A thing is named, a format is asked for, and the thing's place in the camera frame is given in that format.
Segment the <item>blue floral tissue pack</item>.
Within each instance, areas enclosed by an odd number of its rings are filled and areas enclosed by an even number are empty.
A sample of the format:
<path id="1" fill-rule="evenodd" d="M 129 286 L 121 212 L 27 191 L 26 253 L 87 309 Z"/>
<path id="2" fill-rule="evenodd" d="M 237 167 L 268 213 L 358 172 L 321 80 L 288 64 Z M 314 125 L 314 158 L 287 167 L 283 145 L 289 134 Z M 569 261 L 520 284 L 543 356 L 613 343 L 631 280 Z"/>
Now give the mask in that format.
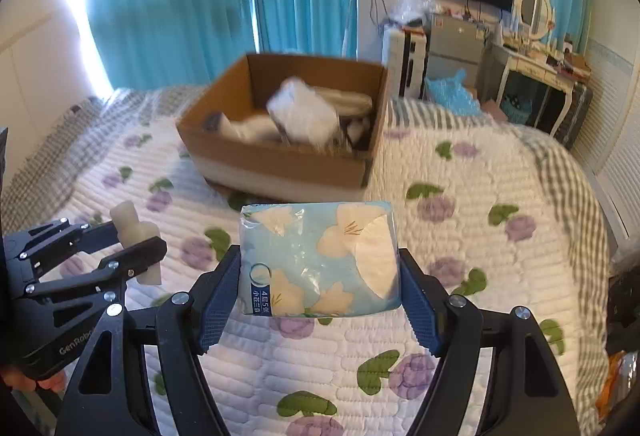
<path id="1" fill-rule="evenodd" d="M 246 205 L 240 251 L 245 315 L 357 317 L 401 303 L 395 219 L 384 201 Z"/>

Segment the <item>grey mini fridge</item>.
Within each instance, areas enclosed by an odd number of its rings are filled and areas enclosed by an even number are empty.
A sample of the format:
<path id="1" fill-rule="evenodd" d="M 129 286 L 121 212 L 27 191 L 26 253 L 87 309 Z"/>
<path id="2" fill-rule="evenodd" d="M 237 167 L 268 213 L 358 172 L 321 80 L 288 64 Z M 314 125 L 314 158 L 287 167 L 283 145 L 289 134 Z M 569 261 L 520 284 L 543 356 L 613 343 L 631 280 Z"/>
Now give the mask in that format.
<path id="1" fill-rule="evenodd" d="M 435 14 L 431 18 L 426 78 L 452 78 L 465 72 L 462 84 L 474 88 L 485 47 L 486 29 L 475 22 Z"/>

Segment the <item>white plastic tube piece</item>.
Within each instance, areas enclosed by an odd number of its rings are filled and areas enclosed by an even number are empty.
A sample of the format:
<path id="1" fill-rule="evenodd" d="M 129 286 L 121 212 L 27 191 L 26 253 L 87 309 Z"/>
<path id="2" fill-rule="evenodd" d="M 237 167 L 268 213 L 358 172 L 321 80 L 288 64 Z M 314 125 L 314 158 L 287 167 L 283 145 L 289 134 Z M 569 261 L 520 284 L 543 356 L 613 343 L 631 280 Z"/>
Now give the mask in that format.
<path id="1" fill-rule="evenodd" d="M 160 237 L 160 229 L 157 225 L 140 221 L 134 204 L 129 200 L 117 204 L 110 210 L 110 215 L 117 231 L 117 238 L 125 249 L 152 237 Z M 138 277 L 138 282 L 143 286 L 160 286 L 162 284 L 160 263 L 152 265 Z"/>

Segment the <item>white dressing table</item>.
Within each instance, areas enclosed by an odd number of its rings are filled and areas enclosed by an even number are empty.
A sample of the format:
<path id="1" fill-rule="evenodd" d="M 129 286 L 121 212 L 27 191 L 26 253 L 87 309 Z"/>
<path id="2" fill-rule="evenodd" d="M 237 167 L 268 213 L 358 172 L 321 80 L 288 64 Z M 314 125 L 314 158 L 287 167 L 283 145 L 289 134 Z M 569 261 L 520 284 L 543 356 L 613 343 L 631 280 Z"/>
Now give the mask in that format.
<path id="1" fill-rule="evenodd" d="M 565 146 L 574 143 L 592 100 L 592 92 L 564 72 L 489 42 L 475 83 L 481 103 L 518 95 L 532 102 L 526 125 L 536 127 Z"/>

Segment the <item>white soft pack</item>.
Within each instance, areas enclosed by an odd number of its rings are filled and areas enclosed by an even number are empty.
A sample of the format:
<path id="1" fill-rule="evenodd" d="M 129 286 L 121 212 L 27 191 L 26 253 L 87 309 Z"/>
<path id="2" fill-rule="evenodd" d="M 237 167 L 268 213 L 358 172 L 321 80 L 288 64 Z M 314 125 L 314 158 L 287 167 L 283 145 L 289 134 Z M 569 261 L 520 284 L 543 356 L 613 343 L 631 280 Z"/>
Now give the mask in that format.
<path id="1" fill-rule="evenodd" d="M 299 78 L 285 79 L 266 109 L 286 138 L 296 144 L 320 148 L 340 130 L 335 108 Z"/>

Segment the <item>red box with blue bag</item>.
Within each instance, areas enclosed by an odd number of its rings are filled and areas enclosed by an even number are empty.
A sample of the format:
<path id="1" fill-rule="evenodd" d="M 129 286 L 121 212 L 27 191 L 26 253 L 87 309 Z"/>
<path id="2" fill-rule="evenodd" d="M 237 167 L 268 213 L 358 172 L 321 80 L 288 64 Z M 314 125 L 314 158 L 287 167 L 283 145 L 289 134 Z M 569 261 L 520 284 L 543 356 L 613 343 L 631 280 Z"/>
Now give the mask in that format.
<path id="1" fill-rule="evenodd" d="M 426 98 L 459 117 L 487 117 L 498 123 L 507 123 L 508 118 L 500 107 L 493 101 L 487 100 L 480 104 L 475 89 L 466 86 L 466 71 L 459 69 L 451 77 L 430 79 L 425 78 Z"/>

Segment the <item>teal laundry basket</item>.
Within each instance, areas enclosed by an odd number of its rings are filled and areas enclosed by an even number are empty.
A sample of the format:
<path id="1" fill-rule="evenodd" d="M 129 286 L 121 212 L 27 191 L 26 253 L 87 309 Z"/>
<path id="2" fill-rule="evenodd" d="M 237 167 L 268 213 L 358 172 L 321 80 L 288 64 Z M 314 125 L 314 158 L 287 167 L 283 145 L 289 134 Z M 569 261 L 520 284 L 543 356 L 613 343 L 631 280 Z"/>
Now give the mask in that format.
<path id="1" fill-rule="evenodd" d="M 513 124 L 526 125 L 532 114 L 532 102 L 528 98 L 521 100 L 518 95 L 503 96 L 500 108 Z"/>

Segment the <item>white floral quilt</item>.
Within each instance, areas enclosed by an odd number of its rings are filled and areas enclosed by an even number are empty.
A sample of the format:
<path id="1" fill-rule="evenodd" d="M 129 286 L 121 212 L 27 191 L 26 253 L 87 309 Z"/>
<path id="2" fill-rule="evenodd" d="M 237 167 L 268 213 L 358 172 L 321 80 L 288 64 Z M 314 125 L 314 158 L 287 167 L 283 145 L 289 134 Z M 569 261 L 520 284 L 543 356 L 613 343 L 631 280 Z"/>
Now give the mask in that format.
<path id="1" fill-rule="evenodd" d="M 168 118 L 70 120 L 43 148 L 43 214 L 99 222 L 129 200 L 168 244 L 159 288 L 132 285 L 129 307 L 163 302 L 241 241 L 236 208 L 210 188 Z M 260 215 L 250 252 L 277 265 L 271 318 L 235 309 L 201 364 L 235 435 L 401 435 L 435 371 L 402 309 L 381 312 L 380 216 L 444 288 L 478 307 L 527 306 L 558 360 L 582 434 L 600 428 L 608 258 L 584 173 L 546 135 L 484 119 L 393 117 L 367 196 L 308 223 L 298 205 Z"/>

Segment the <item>clear plastic bag pile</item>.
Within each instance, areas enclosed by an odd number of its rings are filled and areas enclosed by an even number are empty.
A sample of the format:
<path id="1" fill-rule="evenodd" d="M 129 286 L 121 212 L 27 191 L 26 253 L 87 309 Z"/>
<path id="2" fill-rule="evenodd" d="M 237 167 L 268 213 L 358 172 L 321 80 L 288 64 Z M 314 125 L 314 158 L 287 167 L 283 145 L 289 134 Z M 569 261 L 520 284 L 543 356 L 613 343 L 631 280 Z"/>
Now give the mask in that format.
<path id="1" fill-rule="evenodd" d="M 438 9 L 436 0 L 397 0 L 388 18 L 399 26 L 424 27 Z"/>

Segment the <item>brown cardboard box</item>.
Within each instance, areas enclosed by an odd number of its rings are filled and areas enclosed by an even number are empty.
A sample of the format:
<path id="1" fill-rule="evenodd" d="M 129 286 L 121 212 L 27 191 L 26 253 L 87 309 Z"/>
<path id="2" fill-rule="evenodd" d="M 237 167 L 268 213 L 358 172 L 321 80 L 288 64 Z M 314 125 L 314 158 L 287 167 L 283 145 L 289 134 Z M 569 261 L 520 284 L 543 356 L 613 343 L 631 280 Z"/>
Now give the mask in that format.
<path id="1" fill-rule="evenodd" d="M 340 126 L 317 148 L 289 141 L 245 144 L 203 129 L 213 112 L 231 121 L 269 115 L 266 105 L 288 78 L 316 91 L 368 97 L 372 107 L 349 138 Z M 198 172 L 211 184 L 281 201 L 358 201 L 369 185 L 386 111 L 386 69 L 348 58 L 293 54 L 246 54 L 184 111 L 177 131 Z"/>

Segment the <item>white oval vanity mirror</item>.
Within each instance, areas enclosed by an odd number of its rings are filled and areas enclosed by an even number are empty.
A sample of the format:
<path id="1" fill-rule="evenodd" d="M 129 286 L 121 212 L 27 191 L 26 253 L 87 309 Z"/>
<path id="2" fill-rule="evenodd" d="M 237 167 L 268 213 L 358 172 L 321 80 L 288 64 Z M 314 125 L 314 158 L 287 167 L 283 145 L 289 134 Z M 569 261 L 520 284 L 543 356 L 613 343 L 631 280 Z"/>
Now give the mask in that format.
<path id="1" fill-rule="evenodd" d="M 550 0 L 514 0 L 514 12 L 518 26 L 528 31 L 531 41 L 547 37 L 555 26 Z"/>

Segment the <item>white wardrobe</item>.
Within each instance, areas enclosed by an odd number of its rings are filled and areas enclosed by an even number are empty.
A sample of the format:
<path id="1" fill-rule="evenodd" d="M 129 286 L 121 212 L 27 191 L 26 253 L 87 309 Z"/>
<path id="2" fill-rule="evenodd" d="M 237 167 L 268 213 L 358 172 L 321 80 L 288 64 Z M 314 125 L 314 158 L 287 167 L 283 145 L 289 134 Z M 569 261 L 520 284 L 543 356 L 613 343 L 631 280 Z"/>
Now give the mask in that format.
<path id="1" fill-rule="evenodd" d="M 597 194 L 613 250 L 639 234 L 639 1 L 591 0 L 592 100 L 572 149 Z"/>

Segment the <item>white suitcase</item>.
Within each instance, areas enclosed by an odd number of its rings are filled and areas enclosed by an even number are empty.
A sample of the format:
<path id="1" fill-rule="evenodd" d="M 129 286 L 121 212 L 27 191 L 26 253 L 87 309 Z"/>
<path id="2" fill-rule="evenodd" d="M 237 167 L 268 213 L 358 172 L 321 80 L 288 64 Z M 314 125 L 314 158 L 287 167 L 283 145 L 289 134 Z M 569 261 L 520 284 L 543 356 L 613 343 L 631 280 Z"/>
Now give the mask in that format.
<path id="1" fill-rule="evenodd" d="M 427 36 L 422 29 L 385 28 L 382 64 L 390 96 L 422 100 L 426 54 Z"/>

